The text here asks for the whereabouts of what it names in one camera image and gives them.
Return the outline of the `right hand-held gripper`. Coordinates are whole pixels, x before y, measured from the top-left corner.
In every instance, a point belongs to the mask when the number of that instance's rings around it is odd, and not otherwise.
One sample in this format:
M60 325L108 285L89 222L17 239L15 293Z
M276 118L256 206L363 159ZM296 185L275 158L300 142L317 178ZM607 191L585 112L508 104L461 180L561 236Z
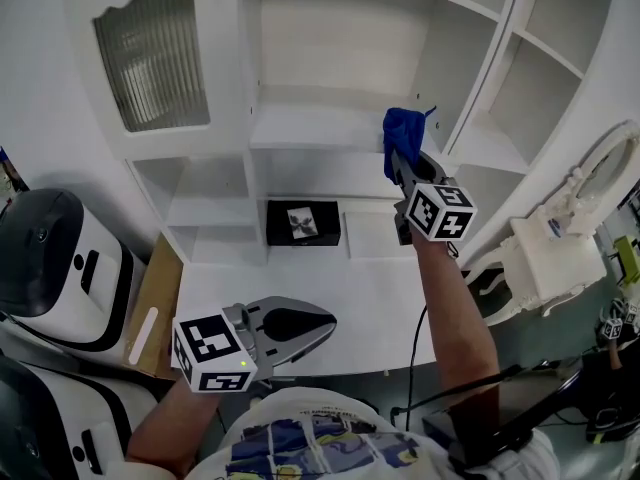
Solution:
M412 244L411 228L430 242L462 241L478 213L470 194L464 188L445 185L449 177L443 167L424 152L417 161L417 177L423 183L417 183L409 161L397 150L391 154L391 166L393 182L405 198L395 205L399 244Z

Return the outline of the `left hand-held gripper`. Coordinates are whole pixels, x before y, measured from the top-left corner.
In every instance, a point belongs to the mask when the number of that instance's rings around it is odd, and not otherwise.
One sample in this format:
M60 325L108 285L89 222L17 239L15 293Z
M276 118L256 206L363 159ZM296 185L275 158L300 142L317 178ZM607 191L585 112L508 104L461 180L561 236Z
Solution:
M270 296L197 318L175 317L173 351L192 392L245 392L271 378L273 367L296 362L327 341L336 323L317 305Z

